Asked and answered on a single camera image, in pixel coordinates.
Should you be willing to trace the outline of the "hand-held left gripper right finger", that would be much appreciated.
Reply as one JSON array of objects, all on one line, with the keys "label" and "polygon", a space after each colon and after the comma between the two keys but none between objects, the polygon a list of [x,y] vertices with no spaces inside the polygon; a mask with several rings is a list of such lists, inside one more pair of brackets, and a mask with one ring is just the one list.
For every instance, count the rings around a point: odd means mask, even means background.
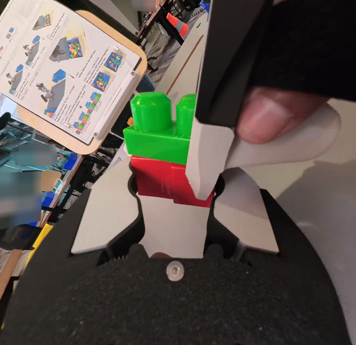
[{"label": "hand-held left gripper right finger", "polygon": [[209,245],[223,255],[245,250],[278,254],[279,248],[257,183],[242,169],[225,170],[218,178],[209,212]]}]

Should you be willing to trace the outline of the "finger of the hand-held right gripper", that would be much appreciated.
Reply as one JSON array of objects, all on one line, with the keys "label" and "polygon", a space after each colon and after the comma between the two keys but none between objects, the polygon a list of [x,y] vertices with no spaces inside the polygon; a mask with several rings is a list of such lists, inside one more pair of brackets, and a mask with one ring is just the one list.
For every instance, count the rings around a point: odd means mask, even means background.
[{"label": "finger of the hand-held right gripper", "polygon": [[274,0],[204,0],[207,32],[186,176],[206,200],[225,170],[235,127]]}]

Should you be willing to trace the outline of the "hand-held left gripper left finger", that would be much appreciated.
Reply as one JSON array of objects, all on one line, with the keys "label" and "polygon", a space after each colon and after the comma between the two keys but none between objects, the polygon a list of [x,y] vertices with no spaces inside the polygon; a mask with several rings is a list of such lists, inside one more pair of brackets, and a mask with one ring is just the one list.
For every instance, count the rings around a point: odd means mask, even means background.
[{"label": "hand-held left gripper left finger", "polygon": [[72,254],[106,249],[110,255],[127,255],[142,240],[145,223],[130,163],[130,157],[118,162],[91,187]]}]

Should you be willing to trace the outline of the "green double toy block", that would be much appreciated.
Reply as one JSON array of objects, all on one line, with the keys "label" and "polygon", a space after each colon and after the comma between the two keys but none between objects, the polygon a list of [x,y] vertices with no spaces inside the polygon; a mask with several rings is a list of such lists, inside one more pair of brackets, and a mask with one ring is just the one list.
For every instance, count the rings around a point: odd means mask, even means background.
[{"label": "green double toy block", "polygon": [[196,100],[196,94],[183,96],[173,120],[167,95],[137,94],[130,103],[134,124],[123,130],[128,154],[186,165]]}]

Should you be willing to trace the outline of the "person's right hand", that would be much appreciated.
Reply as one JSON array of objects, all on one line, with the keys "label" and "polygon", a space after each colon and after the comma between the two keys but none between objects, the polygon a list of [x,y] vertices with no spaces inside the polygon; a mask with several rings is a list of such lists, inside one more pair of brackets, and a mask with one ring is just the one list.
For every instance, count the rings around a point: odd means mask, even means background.
[{"label": "person's right hand", "polygon": [[315,94],[253,87],[244,99],[235,132],[247,143],[269,143],[301,125],[328,100]]}]

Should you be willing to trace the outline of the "wooden clipboard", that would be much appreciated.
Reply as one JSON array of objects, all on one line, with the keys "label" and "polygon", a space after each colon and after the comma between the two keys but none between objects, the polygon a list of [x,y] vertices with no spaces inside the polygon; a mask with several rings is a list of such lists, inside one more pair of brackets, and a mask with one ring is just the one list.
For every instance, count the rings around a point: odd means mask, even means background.
[{"label": "wooden clipboard", "polygon": [[[84,19],[92,23],[94,26],[108,34],[111,38],[118,41],[120,44],[125,46],[127,49],[132,50],[135,54],[139,55],[141,58],[140,63],[137,66],[137,75],[139,75],[139,81],[142,80],[147,69],[147,58],[144,51],[136,45],[138,39],[134,34],[132,34],[128,29],[126,29],[122,24],[118,23],[117,20],[112,18],[109,14],[105,13],[97,5],[93,4],[89,0],[55,0],[69,7],[70,9],[75,9],[76,13],[81,15]],[[95,152],[104,141],[105,137],[109,134],[111,128],[115,124],[118,118],[122,117],[122,112],[132,97],[134,91],[136,90],[138,83],[134,88],[131,88],[127,97],[119,105],[118,111],[113,117],[109,118],[108,126],[104,130],[104,135],[100,139],[94,139],[89,145],[85,145],[79,140],[75,139],[69,133],[60,130],[56,126],[52,126],[49,122],[44,121],[40,117],[36,116],[33,112],[28,111],[22,106],[16,105],[19,117],[26,124],[34,129],[38,130],[40,133],[48,136],[55,142],[61,144],[62,146],[68,148],[69,150],[81,154],[88,155]]]}]

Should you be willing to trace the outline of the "orange traffic cone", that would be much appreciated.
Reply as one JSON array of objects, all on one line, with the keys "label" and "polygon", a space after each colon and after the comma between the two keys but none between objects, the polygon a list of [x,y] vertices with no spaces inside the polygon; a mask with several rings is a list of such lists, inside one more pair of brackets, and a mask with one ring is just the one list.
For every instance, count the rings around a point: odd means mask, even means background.
[{"label": "orange traffic cone", "polygon": [[167,13],[166,18],[169,23],[178,31],[180,37],[185,39],[189,31],[188,24],[173,16],[171,13]]}]

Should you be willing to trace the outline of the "printed instruction sheet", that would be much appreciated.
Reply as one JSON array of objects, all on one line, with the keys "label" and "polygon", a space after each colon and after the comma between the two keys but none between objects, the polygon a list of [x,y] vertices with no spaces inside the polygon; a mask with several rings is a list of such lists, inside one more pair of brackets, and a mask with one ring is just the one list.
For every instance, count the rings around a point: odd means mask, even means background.
[{"label": "printed instruction sheet", "polygon": [[89,145],[91,118],[141,58],[55,0],[1,13],[1,94]]}]

